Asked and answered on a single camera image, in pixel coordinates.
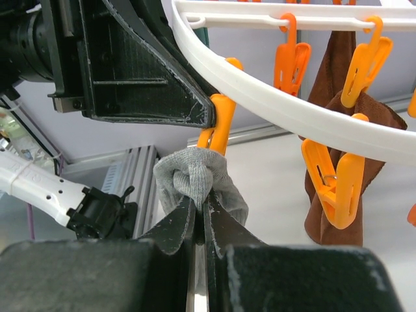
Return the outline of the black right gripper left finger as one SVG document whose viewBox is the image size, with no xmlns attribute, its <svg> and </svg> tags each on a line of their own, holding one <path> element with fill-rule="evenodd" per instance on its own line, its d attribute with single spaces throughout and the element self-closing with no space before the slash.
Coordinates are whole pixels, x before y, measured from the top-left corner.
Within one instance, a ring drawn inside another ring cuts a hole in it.
<svg viewBox="0 0 416 312">
<path fill-rule="evenodd" d="M 195 204 L 138 239 L 22 242 L 1 254 L 2 311 L 192 311 Z"/>
</svg>

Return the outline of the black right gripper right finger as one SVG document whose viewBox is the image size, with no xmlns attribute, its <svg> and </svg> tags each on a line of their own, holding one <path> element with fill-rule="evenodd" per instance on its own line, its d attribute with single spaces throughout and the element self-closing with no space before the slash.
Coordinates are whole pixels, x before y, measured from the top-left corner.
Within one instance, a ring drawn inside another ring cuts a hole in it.
<svg viewBox="0 0 416 312">
<path fill-rule="evenodd" d="M 211 192 L 203 206 L 209 311 L 402 311 L 386 269 L 351 246 L 270 246 Z"/>
</svg>

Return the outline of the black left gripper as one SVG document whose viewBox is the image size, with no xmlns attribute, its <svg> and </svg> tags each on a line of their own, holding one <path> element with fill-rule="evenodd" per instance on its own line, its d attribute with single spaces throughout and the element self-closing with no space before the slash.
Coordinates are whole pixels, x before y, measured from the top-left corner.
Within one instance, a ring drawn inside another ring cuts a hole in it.
<svg viewBox="0 0 416 312">
<path fill-rule="evenodd" d="M 57 112 L 85 107 L 84 116 L 106 122 L 215 124 L 215 88 L 180 52 L 160 1 L 40 4 Z"/>
</svg>

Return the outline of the orange clothespin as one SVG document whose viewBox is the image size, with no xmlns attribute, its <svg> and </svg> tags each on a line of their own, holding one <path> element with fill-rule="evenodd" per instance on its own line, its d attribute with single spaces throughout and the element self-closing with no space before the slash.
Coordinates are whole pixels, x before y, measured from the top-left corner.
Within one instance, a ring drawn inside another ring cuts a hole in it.
<svg viewBox="0 0 416 312">
<path fill-rule="evenodd" d="M 276 49 L 274 64 L 274 87 L 292 96 L 297 96 L 311 56 L 311 46 L 297 42 L 297 20 L 291 13 L 281 16 L 287 26 L 280 26 L 287 33 L 287 41 Z"/>
<path fill-rule="evenodd" d="M 224 156 L 237 104 L 223 94 L 213 94 L 211 101 L 216 109 L 216 124 L 201 131 L 196 146 L 217 151 Z"/>
<path fill-rule="evenodd" d="M 337 229 L 347 228 L 357 215 L 365 158 L 345 153 L 334 166 L 328 148 L 310 139 L 301 150 L 326 218 Z"/>
<path fill-rule="evenodd" d="M 346 108 L 354 107 L 359 95 L 368 90 L 394 46 L 390 38 L 382 36 L 384 23 L 380 17 L 371 16 L 366 21 L 373 22 L 374 31 L 369 43 L 357 45 L 352 56 L 341 93 Z"/>
</svg>

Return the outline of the grey sock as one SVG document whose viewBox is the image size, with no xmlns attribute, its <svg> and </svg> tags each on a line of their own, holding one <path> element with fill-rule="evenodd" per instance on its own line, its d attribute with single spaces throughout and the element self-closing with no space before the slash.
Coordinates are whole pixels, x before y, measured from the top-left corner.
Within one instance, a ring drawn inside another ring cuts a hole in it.
<svg viewBox="0 0 416 312">
<path fill-rule="evenodd" d="M 222 207 L 241 225 L 249 208 L 228 174 L 226 158 L 216 151 L 185 148 L 163 157 L 154 167 L 157 193 L 165 214 L 171 213 L 183 196 L 202 208 L 210 191 L 215 191 Z"/>
</svg>

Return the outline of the white round clip hanger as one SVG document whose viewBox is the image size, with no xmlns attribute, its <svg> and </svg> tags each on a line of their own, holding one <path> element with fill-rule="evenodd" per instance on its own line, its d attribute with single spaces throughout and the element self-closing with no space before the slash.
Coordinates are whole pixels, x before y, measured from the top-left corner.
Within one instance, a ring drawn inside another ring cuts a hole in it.
<svg viewBox="0 0 416 312">
<path fill-rule="evenodd" d="M 236 69 L 194 34 L 198 27 L 273 29 L 294 14 L 302 30 L 361 30 L 370 16 L 388 31 L 413 31 L 415 6 L 382 1 L 377 6 L 297 5 L 236 1 L 172 1 L 172 30 L 180 51 L 211 85 L 261 118 L 326 146 L 388 163 L 415 164 L 415 133 L 328 111 Z"/>
</svg>

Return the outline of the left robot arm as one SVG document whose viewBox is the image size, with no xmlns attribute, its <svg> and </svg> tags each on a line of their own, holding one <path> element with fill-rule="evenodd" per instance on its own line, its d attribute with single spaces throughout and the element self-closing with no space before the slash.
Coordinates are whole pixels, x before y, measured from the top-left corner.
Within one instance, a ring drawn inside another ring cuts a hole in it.
<svg viewBox="0 0 416 312">
<path fill-rule="evenodd" d="M 128 239 L 130 186 L 64 179 L 70 148 L 114 148 L 119 124 L 207 128 L 215 89 L 180 52 L 160 1 L 1 2 L 1 196 L 78 238 Z"/>
</svg>

